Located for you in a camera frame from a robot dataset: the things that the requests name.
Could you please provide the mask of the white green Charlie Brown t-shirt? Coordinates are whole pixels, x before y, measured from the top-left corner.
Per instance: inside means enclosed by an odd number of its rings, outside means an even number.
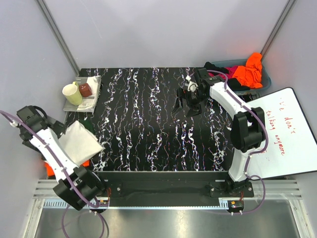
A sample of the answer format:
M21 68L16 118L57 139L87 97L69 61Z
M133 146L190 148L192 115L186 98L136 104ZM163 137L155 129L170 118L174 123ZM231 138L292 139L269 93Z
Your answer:
M66 129L65 134L62 134L58 141L70 159L78 166L103 150L103 146L94 134L78 120Z

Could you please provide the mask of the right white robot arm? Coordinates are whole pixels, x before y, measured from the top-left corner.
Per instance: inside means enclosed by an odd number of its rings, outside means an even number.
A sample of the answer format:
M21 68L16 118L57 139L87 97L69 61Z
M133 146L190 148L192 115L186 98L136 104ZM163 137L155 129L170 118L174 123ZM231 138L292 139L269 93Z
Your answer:
M261 107L251 107L238 97L230 89L225 73L217 71L215 76L210 76L210 72L201 68L193 77L186 77L185 86L177 89L172 112L176 113L187 106L189 111L186 116L197 116L202 112L201 102L211 98L231 116L230 140L234 146L234 154L228 170L229 177L220 185L220 190L234 197L241 193L252 179L248 174L251 157L266 150L260 147L261 144L268 145L264 110Z

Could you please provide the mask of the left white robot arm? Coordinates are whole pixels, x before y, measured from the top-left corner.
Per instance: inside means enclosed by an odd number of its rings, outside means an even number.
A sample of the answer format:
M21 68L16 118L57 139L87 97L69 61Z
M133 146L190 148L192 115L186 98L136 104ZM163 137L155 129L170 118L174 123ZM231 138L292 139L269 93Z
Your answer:
M76 165L58 141L66 132L65 125L38 106L25 106L16 114L23 144L40 152L54 170L57 196L78 211L85 205L103 206L97 196L106 193L107 184L86 167Z

